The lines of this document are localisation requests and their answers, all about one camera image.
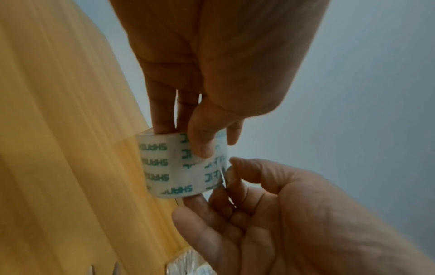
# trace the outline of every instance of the roll of packing tape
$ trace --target roll of packing tape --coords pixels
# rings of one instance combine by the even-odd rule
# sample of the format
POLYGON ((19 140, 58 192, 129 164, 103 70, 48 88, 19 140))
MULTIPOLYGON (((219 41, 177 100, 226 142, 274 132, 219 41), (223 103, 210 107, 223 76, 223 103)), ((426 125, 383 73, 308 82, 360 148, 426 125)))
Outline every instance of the roll of packing tape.
POLYGON ((149 129, 137 135, 148 192, 158 198, 179 198, 222 184, 227 169, 227 132, 215 137, 209 159, 195 156, 185 133, 155 135, 149 129))

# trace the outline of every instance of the clear adhesive tape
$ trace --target clear adhesive tape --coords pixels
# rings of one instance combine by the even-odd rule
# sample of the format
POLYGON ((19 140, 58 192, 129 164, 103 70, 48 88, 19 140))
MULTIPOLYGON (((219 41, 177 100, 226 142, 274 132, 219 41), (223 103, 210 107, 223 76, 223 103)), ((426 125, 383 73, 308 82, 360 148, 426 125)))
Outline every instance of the clear adhesive tape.
POLYGON ((148 192, 158 198, 179 198, 222 184, 227 169, 227 132, 215 136, 209 159, 195 156, 185 133, 155 135, 149 129, 137 135, 148 192))

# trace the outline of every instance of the wall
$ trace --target wall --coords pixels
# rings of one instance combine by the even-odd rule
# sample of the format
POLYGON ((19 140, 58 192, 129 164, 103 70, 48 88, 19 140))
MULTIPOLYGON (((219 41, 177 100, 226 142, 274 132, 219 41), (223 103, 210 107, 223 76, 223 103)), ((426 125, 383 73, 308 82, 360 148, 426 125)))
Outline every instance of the wall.
MULTIPOLYGON (((109 39, 150 121, 110 6, 76 2, 109 39)), ((320 172, 435 256, 434 13, 433 0, 333 0, 283 104, 247 120, 230 153, 320 172)))

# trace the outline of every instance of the white wall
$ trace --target white wall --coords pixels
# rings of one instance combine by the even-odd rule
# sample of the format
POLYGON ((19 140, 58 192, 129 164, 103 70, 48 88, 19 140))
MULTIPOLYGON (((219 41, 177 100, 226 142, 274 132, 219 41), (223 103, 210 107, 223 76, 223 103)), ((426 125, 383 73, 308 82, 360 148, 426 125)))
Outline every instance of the white wall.
MULTIPOLYGON (((140 68, 106 0, 105 33, 147 121, 140 68)), ((435 256, 435 1, 333 0, 284 103, 231 155, 320 172, 435 256)))

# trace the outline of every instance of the white tape surface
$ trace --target white tape surface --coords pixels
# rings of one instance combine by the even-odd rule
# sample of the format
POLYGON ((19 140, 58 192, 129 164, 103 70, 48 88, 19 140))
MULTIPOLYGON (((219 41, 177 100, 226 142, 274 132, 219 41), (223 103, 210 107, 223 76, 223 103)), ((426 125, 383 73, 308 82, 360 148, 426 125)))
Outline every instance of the white tape surface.
POLYGON ((216 134, 215 153, 195 156, 185 133, 154 135, 149 129, 137 136, 148 192, 159 198, 192 196, 222 184, 227 169, 227 132, 216 134))

